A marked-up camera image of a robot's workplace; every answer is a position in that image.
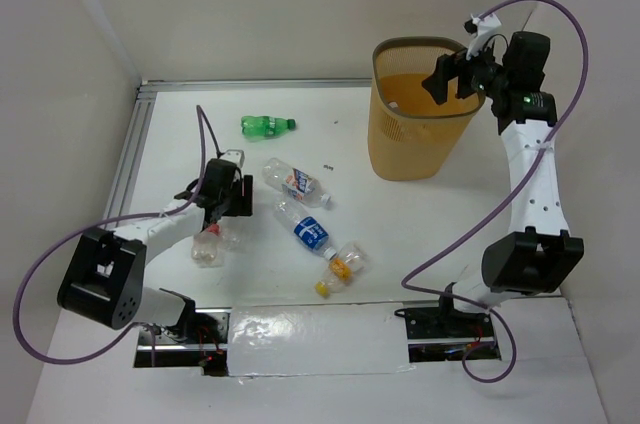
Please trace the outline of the clear bottle orange white label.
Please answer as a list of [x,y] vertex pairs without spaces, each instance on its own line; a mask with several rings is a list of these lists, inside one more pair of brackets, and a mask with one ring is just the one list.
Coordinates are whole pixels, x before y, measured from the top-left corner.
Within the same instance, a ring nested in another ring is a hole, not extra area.
[[310,208],[327,208],[331,195],[314,176],[278,159],[269,159],[262,169],[264,182],[271,188]]

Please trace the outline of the green plastic bottle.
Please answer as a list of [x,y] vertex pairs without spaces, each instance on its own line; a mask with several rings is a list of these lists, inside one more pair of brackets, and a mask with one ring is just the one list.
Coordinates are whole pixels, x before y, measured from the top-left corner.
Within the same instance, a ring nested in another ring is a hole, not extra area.
[[243,116],[241,118],[242,135],[251,140],[281,137],[297,128],[294,119],[273,116]]

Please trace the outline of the clear bottle red label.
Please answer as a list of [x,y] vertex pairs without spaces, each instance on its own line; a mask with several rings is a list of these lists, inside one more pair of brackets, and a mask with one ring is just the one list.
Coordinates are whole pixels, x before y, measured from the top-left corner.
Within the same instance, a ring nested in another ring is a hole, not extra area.
[[210,225],[193,237],[191,259],[198,267],[222,267],[224,251],[225,242],[218,224]]

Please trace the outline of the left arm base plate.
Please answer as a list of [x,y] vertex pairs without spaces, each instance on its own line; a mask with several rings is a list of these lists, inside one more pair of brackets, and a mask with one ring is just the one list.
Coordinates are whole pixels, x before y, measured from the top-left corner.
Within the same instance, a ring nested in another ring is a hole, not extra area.
[[205,376],[226,377],[230,317],[230,308],[201,308],[183,336],[176,328],[158,325],[154,334],[140,330],[133,367],[193,368]]

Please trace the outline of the white tape sheet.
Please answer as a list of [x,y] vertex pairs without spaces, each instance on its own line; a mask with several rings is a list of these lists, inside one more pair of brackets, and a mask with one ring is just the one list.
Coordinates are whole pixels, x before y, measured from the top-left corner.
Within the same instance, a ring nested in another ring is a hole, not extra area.
[[231,312],[227,367],[234,377],[406,372],[404,322],[394,303],[243,307]]

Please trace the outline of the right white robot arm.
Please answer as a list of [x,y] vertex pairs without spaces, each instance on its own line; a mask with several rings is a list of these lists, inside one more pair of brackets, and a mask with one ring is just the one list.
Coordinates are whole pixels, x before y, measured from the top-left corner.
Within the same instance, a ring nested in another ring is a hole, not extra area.
[[457,82],[459,99],[490,99],[514,194],[507,234],[485,249],[478,271],[450,284],[439,300],[436,323],[448,336],[468,328],[471,314],[508,299],[556,291],[584,255],[584,242],[570,233],[560,203],[552,135],[559,126],[555,98],[541,89],[550,40],[516,32],[497,59],[494,35],[477,34],[468,48],[439,57],[422,83],[437,104],[445,102],[451,80]]

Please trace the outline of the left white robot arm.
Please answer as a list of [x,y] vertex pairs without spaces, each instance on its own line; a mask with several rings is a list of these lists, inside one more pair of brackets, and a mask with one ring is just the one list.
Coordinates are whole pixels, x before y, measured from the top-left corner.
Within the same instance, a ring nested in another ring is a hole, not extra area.
[[242,151],[229,150],[210,160],[203,181],[176,194],[162,216],[83,232],[57,294],[59,306],[113,330],[139,320],[176,343],[193,338],[203,321],[195,301],[146,287],[145,268],[223,217],[252,215],[253,177],[242,173],[243,163]]

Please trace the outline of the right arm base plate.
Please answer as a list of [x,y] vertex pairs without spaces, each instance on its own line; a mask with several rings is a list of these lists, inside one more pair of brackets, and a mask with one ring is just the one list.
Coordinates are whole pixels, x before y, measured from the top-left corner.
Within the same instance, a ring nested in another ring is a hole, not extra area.
[[406,329],[409,362],[499,360],[501,353],[491,319],[486,314],[447,314],[437,306],[402,307],[394,311]]

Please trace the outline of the clear bottle blue label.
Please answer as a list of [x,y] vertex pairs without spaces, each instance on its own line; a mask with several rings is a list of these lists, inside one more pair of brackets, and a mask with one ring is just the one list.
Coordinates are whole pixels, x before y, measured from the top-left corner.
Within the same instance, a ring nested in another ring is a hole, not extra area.
[[327,261],[338,255],[329,233],[298,201],[280,196],[273,211],[276,220],[307,250]]

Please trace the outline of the aluminium frame rail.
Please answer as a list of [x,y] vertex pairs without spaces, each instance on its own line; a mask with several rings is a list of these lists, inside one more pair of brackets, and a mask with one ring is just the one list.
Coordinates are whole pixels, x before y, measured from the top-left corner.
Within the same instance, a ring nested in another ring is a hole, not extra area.
[[[318,214],[334,243],[366,242],[355,221],[358,186],[371,177],[366,150],[368,79],[157,81],[137,96],[131,126],[114,178],[110,217],[156,211],[195,178],[199,136],[195,111],[202,108],[216,146],[241,149],[243,170],[258,176],[264,163],[280,158],[316,176],[333,208]],[[243,116],[294,119],[297,128],[272,139],[247,139]],[[145,272],[151,289],[165,288],[202,307],[316,304],[314,284],[324,262],[303,249],[276,221],[274,191],[254,181],[253,215],[243,249],[224,254],[224,265],[198,267],[182,241],[155,258]]]

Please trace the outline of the clear bottle yellow cap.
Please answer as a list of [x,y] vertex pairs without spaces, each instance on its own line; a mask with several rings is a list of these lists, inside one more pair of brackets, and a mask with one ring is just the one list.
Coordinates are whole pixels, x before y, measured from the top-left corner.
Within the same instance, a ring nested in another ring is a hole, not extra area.
[[356,242],[349,242],[329,259],[326,270],[314,285],[314,291],[322,298],[340,293],[352,285],[368,265],[369,258],[364,249]]

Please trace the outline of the orange mesh waste bin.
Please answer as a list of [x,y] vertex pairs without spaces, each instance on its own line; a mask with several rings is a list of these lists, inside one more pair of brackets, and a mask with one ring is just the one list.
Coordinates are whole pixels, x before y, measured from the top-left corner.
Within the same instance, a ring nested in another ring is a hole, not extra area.
[[[434,176],[482,108],[482,97],[455,97],[456,80],[449,82],[443,105],[421,86],[439,56],[461,49],[460,43],[441,37],[392,38],[375,48],[367,143],[379,177],[413,181]],[[397,111],[388,107],[392,101]]]

